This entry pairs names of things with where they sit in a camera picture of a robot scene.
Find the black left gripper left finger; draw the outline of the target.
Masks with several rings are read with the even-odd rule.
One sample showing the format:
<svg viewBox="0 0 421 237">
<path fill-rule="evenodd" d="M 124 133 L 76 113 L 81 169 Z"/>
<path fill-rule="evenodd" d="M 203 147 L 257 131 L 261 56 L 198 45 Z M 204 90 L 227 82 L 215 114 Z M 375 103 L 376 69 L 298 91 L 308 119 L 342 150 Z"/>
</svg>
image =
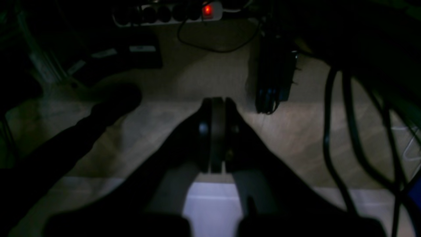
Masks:
<svg viewBox="0 0 421 237">
<path fill-rule="evenodd" d="M 211 100 L 109 194 L 51 217 L 44 237 L 190 237 L 182 216 L 192 182 L 209 165 Z"/>
</svg>

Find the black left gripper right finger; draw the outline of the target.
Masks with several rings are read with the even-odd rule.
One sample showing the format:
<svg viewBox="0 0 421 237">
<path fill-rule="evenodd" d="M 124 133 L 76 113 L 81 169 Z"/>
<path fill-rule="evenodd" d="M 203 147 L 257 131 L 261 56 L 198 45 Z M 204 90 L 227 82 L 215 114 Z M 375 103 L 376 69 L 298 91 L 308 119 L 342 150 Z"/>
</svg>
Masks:
<svg viewBox="0 0 421 237">
<path fill-rule="evenodd" d="M 385 237 L 376 219 L 342 210 L 272 153 L 232 99 L 211 100 L 210 169 L 232 174 L 244 217 L 237 237 Z"/>
</svg>

